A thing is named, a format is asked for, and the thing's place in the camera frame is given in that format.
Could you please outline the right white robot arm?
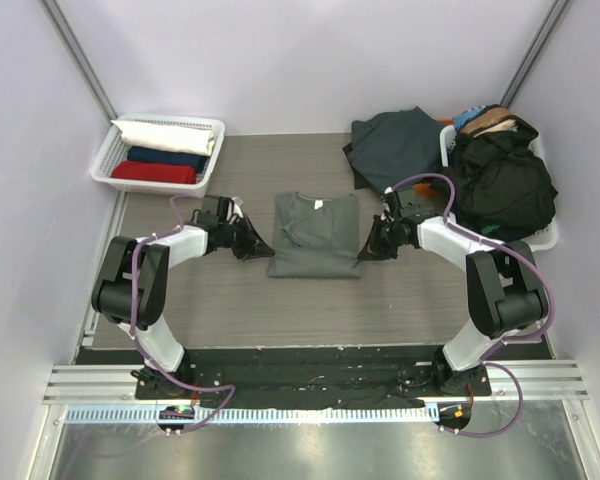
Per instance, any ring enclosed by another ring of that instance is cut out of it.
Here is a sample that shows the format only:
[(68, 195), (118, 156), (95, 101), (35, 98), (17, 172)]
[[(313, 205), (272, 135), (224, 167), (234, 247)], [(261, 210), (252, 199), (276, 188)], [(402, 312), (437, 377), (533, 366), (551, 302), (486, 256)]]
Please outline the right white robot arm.
[(389, 188), (373, 218), (360, 261), (395, 259), (403, 246), (434, 253), (465, 274), (469, 320), (434, 354), (424, 382), (443, 395), (470, 391), (479, 368), (512, 336), (545, 320), (550, 299), (529, 245), (502, 243), (467, 230), (441, 214), (406, 205)]

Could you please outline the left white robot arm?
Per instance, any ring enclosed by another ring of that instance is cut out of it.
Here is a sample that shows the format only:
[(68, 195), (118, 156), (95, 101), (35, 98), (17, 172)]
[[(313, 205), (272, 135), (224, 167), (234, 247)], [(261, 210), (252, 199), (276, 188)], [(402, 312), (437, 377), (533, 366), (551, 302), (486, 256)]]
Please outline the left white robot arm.
[(165, 317), (169, 272), (187, 261), (229, 250), (239, 261), (271, 258), (274, 250), (257, 232), (236, 197), (207, 195), (189, 220), (146, 237), (116, 236), (108, 244), (91, 293), (91, 306), (134, 343), (144, 366), (131, 372), (140, 387), (173, 399), (191, 393), (230, 393), (225, 386), (196, 384), (187, 349)]

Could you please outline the grey t shirt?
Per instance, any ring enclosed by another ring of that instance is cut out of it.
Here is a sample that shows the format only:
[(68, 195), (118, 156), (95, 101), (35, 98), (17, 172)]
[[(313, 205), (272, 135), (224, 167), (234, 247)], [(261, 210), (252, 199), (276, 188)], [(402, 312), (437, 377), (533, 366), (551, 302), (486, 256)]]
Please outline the grey t shirt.
[(285, 279), (358, 279), (359, 201), (355, 195), (275, 197), (274, 257), (268, 275)]

